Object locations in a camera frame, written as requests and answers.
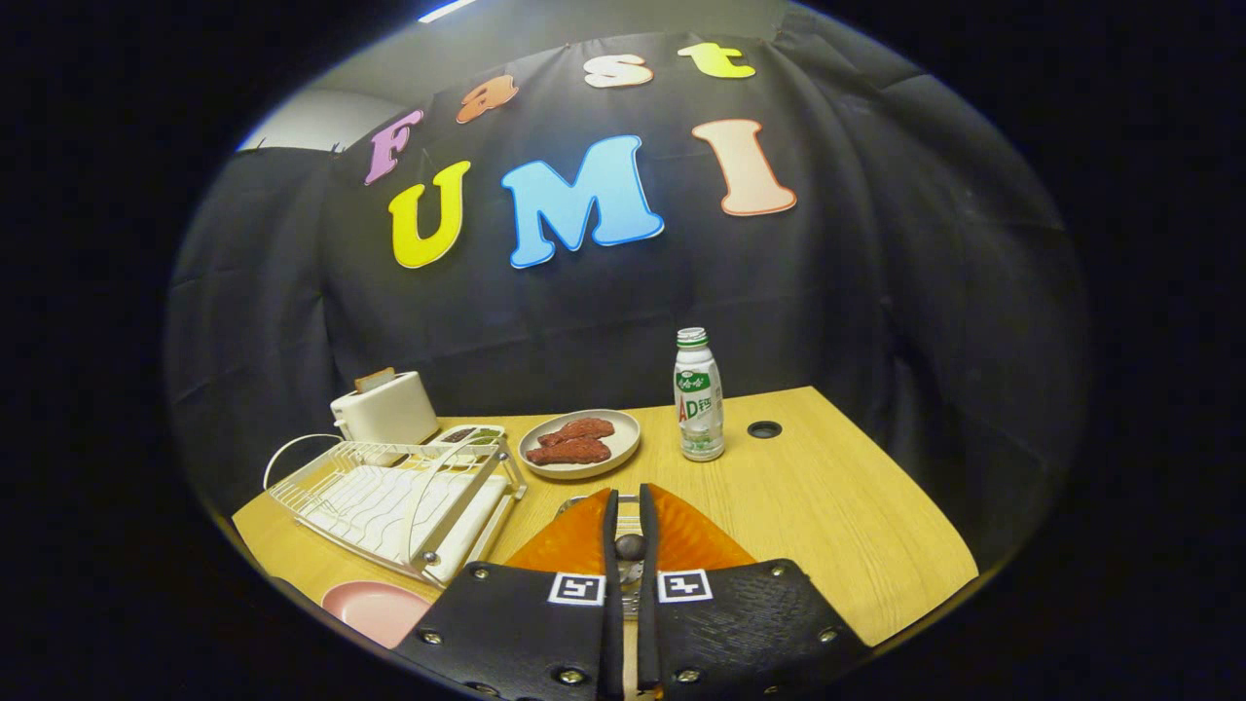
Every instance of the screw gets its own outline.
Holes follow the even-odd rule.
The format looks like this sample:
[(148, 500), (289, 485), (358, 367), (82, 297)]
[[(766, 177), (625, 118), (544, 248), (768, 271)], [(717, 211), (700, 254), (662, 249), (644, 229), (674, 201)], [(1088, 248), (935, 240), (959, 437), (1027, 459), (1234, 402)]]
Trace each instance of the screw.
[(584, 682), (584, 675), (579, 670), (562, 670), (558, 672), (558, 681), (566, 684), (567, 686), (576, 686), (577, 684)]

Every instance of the ceiling light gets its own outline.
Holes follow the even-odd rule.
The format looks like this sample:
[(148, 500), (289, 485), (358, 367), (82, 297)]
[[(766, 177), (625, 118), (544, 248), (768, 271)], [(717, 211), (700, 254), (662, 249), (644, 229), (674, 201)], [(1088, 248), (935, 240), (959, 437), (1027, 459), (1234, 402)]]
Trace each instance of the ceiling light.
[(450, 12), (454, 12), (459, 7), (462, 7), (465, 5), (471, 5), (476, 0), (455, 0), (454, 2), (451, 2), (449, 5), (442, 5), (441, 7), (437, 7), (436, 10), (429, 12), (427, 15), (424, 15), (422, 17), (419, 19), (419, 21), (421, 21), (424, 24), (429, 24), (432, 20), (441, 19), (441, 17), (449, 15)]

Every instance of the yellow letter u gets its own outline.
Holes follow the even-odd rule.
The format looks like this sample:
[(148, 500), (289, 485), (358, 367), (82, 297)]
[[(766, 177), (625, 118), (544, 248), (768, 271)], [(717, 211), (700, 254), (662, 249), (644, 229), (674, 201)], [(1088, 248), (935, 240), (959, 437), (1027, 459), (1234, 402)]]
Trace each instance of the yellow letter u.
[(415, 222), (416, 204), (424, 194), (424, 184), (411, 186), (390, 200), (389, 210), (394, 215), (394, 258), (400, 265), (427, 265), (445, 255), (455, 240), (459, 240), (459, 232), (464, 225), (464, 173), (470, 167), (470, 161), (459, 161), (432, 178), (432, 184), (441, 188), (441, 225), (427, 238), (420, 238)]

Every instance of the bottle label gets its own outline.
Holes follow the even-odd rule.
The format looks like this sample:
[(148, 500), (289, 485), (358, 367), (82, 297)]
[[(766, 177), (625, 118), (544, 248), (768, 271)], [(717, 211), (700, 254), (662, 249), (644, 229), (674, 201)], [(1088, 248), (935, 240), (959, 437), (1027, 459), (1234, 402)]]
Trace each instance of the bottle label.
[(683, 392), (700, 392), (709, 390), (709, 374), (694, 374), (692, 371), (675, 374), (675, 387)]
[(675, 405), (685, 454), (714, 454), (723, 446), (723, 391), (709, 372), (675, 371)]

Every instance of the black curtain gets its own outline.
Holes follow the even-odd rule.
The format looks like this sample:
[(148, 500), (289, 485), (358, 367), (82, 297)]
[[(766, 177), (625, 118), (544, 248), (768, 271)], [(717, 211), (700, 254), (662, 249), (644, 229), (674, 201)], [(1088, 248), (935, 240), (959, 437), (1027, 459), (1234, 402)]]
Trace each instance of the black curtain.
[[(714, 78), (677, 55), (700, 41), (740, 49), (756, 75)], [(584, 61), (608, 54), (638, 54), (655, 77), (588, 86)], [(456, 123), (462, 96), (502, 73), (517, 96)], [(586, 41), (410, 108), (424, 120), (384, 178), (364, 184), (368, 138), (340, 156), (239, 153), (187, 237), (167, 377), (187, 462), (226, 514), (259, 493), (279, 446), (331, 432), (328, 405), (355, 377), (416, 370), (440, 416), (664, 405), (674, 331), (704, 325), (729, 397), (815, 386), (931, 494), (981, 568), (1038, 524), (1084, 421), (1082, 281), (1020, 156), (920, 67), (794, 6), (774, 41)], [(795, 208), (720, 209), (720, 167), (690, 131), (721, 118), (763, 125)], [(614, 247), (586, 234), (576, 252), (556, 242), (549, 261), (512, 268), (502, 176), (542, 159), (571, 181), (617, 134), (642, 138), (665, 229)], [(399, 265), (390, 199), (424, 183), (427, 235), (441, 219), (432, 177), (462, 159), (457, 243)]]

